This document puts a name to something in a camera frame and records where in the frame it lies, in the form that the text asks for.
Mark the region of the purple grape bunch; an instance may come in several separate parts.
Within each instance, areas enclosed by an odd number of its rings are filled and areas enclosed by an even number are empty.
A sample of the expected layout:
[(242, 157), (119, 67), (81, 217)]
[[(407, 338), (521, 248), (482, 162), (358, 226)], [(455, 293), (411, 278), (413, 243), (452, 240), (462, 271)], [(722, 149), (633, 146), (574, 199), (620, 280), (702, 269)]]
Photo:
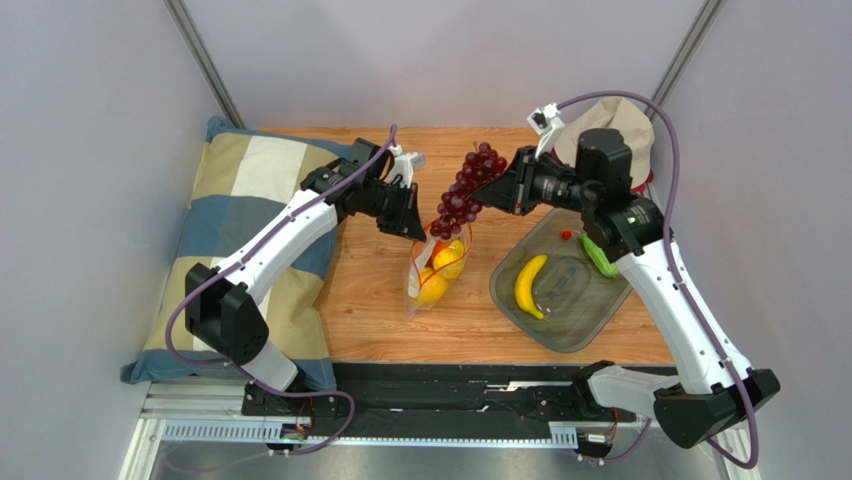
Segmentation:
[(490, 143), (475, 143), (474, 147), (465, 155), (455, 182), (441, 195), (439, 216), (429, 226), (429, 234), (443, 241), (460, 235), (464, 225), (477, 219), (484, 206), (473, 199), (474, 192), (502, 175), (508, 165)]

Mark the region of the clear orange zip top bag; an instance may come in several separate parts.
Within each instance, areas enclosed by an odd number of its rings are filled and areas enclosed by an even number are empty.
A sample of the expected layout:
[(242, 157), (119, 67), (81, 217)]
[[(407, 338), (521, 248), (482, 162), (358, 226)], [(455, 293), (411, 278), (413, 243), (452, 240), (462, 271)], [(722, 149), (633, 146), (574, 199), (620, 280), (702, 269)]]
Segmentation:
[(472, 240), (471, 225), (465, 224), (449, 240), (428, 237), (412, 243), (403, 288), (409, 319), (432, 309), (451, 291), (465, 270)]

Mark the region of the yellow pear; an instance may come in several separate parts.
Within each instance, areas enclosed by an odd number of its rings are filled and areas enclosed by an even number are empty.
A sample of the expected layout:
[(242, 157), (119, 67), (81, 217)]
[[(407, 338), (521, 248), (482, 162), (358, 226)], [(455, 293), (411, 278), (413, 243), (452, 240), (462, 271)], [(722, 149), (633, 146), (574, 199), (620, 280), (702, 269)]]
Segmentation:
[(465, 265), (466, 247), (461, 240), (451, 241), (451, 245), (431, 256), (432, 268), (447, 280), (458, 278)]

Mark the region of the yellow lemon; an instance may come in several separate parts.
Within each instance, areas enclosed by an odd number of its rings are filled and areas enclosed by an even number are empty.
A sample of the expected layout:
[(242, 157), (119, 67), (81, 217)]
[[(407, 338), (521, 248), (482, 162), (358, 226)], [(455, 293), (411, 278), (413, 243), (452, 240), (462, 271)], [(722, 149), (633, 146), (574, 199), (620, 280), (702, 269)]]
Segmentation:
[(419, 293), (415, 297), (418, 307), (431, 306), (440, 301), (447, 293), (449, 281), (432, 268), (425, 267), (419, 276)]

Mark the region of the green cucumber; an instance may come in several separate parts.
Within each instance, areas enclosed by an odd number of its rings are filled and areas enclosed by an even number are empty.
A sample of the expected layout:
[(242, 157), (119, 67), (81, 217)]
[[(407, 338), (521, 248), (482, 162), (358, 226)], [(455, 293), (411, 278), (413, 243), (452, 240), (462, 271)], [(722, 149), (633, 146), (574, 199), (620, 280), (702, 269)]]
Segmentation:
[(610, 279), (619, 276), (618, 268), (608, 260), (603, 249), (598, 247), (586, 234), (579, 236), (579, 242), (593, 266), (602, 276)]

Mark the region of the orange tangerine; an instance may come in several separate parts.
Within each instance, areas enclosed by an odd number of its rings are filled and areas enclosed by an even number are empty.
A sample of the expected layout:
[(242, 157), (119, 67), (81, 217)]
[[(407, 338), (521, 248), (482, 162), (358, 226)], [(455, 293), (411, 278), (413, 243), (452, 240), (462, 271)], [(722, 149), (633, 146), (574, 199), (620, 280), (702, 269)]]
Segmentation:
[(435, 242), (434, 247), (433, 247), (432, 253), (436, 254), (436, 253), (442, 251), (443, 249), (448, 248), (450, 245), (451, 245), (450, 241), (437, 240)]

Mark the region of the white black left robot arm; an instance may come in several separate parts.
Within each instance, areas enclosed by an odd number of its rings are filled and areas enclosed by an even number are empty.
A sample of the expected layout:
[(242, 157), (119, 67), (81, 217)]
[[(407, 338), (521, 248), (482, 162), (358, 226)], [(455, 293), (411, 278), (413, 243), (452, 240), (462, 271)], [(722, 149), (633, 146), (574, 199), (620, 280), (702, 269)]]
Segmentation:
[(275, 347), (260, 303), (310, 246), (349, 216), (375, 219), (382, 233), (423, 242), (413, 177), (426, 164), (392, 141), (357, 139), (346, 157), (307, 174), (286, 207), (244, 246), (214, 267), (193, 266), (175, 311), (189, 333), (252, 380), (286, 391), (296, 364)]

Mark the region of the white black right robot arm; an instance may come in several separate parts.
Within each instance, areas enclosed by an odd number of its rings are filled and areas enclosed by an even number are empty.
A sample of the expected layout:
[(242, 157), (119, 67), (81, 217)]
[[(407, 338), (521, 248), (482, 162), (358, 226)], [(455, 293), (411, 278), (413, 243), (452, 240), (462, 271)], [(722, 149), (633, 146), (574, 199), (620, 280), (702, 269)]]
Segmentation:
[(591, 129), (578, 140), (573, 165), (534, 146), (518, 149), (507, 171), (473, 197), (525, 215), (545, 204), (578, 212), (583, 228), (638, 293), (675, 361), (672, 376), (600, 361), (572, 380), (580, 410), (617, 408), (656, 421), (689, 449), (741, 422), (778, 393), (773, 371), (756, 369), (689, 289), (679, 248), (657, 205), (631, 191), (631, 149), (615, 129)]

